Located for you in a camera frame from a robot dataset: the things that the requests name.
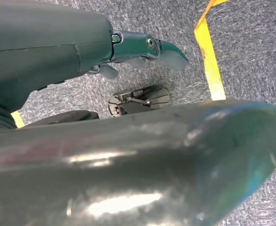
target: screw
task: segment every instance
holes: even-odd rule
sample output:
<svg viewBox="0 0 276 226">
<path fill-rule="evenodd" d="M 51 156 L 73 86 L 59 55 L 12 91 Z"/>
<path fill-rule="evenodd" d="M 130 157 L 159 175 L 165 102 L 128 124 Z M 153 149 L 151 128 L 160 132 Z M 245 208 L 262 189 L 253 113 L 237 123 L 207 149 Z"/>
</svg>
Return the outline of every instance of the screw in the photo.
<svg viewBox="0 0 276 226">
<path fill-rule="evenodd" d="M 118 42 L 120 42 L 121 41 L 120 36 L 119 36 L 117 34 L 112 35 L 111 39 L 112 39 L 112 42 L 113 43 L 118 43 Z"/>
<path fill-rule="evenodd" d="M 118 107 L 116 107 L 115 110 L 114 110 L 114 113 L 115 114 L 120 114 L 120 111 Z"/>
<path fill-rule="evenodd" d="M 148 38 L 147 39 L 147 45 L 150 48 L 153 48 L 153 47 L 153 44 L 154 44 L 154 41 L 153 39 L 151 39 L 151 38 Z"/>
</svg>

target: floor tape line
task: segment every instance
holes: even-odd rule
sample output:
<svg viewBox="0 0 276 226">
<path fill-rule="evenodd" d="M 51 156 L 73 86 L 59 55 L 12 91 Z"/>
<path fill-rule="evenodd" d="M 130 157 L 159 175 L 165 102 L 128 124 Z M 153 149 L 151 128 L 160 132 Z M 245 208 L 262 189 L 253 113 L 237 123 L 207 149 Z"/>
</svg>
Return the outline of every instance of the floor tape line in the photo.
<svg viewBox="0 0 276 226">
<path fill-rule="evenodd" d="M 211 7 L 226 1 L 228 0 L 210 0 L 194 29 L 194 35 L 196 36 L 196 39 L 204 60 L 205 75 L 207 79 L 211 98 L 212 100 L 224 100 L 226 99 L 226 95 L 221 79 L 218 65 L 216 60 L 215 50 L 213 49 L 206 16 Z"/>
<path fill-rule="evenodd" d="M 17 128 L 22 128 L 25 126 L 24 122 L 23 121 L 22 117 L 20 117 L 19 112 L 13 112 L 11 116 L 14 119 Z"/>
</svg>

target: mechanical part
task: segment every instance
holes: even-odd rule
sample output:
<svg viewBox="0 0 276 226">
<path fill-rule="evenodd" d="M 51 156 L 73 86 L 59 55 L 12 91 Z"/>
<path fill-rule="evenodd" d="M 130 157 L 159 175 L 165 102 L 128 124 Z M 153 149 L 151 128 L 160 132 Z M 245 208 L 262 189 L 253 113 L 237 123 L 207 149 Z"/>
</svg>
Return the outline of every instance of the mechanical part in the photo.
<svg viewBox="0 0 276 226">
<path fill-rule="evenodd" d="M 121 41 L 121 38 L 118 34 L 112 35 L 112 42 L 113 43 L 118 43 L 118 42 L 120 42 L 120 41 Z"/>
<path fill-rule="evenodd" d="M 169 100 L 169 93 L 166 89 L 160 86 L 150 86 L 110 97 L 108 106 L 111 116 L 119 117 L 163 108 Z"/>
<path fill-rule="evenodd" d="M 114 34 L 121 37 L 121 41 L 113 44 L 114 50 L 110 62 L 121 63 L 142 58 L 158 61 L 176 71 L 184 70 L 188 62 L 180 49 L 167 41 L 138 32 L 114 31 Z"/>
<path fill-rule="evenodd" d="M 148 38 L 147 39 L 147 44 L 149 48 L 153 48 L 153 45 L 155 44 L 155 40 L 153 38 Z"/>
<path fill-rule="evenodd" d="M 276 167 L 276 107 L 209 101 L 0 131 L 0 226 L 213 226 Z"/>
<path fill-rule="evenodd" d="M 188 64 L 173 44 L 148 34 L 113 31 L 98 13 L 28 0 L 0 1 L 0 106 L 10 113 L 20 109 L 30 92 L 49 84 L 85 73 L 113 79 L 118 72 L 107 63 L 126 61 L 139 68 L 147 60 L 175 70 Z"/>
<path fill-rule="evenodd" d="M 51 125 L 51 124 L 74 122 L 74 121 L 84 121 L 84 120 L 92 120 L 92 119 L 99 119 L 99 116 L 96 112 L 70 111 L 70 112 L 57 114 L 57 115 L 42 119 L 39 121 L 36 121 L 34 123 L 27 125 L 27 127 L 40 126 L 40 125 Z"/>
</svg>

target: robotic arm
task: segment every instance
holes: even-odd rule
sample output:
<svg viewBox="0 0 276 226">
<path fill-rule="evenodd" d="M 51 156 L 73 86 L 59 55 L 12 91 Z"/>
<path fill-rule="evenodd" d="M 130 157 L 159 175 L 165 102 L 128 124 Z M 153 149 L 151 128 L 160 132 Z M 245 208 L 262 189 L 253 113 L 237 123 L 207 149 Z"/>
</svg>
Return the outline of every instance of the robotic arm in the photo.
<svg viewBox="0 0 276 226">
<path fill-rule="evenodd" d="M 0 1 L 0 107 L 21 108 L 29 94 L 85 73 L 113 79 L 107 63 L 156 61 L 183 70 L 178 48 L 151 35 L 114 31 L 104 16 L 46 3 Z"/>
</svg>

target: gray carpet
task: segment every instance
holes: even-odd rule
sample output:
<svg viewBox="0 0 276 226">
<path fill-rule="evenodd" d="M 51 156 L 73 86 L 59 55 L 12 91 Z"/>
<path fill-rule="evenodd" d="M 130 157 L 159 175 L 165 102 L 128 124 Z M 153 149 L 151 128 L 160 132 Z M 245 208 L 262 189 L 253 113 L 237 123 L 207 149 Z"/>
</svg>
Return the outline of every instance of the gray carpet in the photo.
<svg viewBox="0 0 276 226">
<path fill-rule="evenodd" d="M 190 59 L 182 73 L 148 64 L 144 69 L 118 65 L 108 81 L 88 76 L 33 92 L 20 110 L 26 123 L 76 109 L 108 117 L 113 94 L 163 84 L 178 105 L 210 98 L 194 28 L 209 0 L 44 0 L 94 10 L 115 29 L 153 34 L 179 46 Z M 212 8 L 207 21 L 228 98 L 276 104 L 276 0 L 231 0 Z M 223 226 L 276 226 L 276 172 L 256 194 L 223 220 Z"/>
</svg>

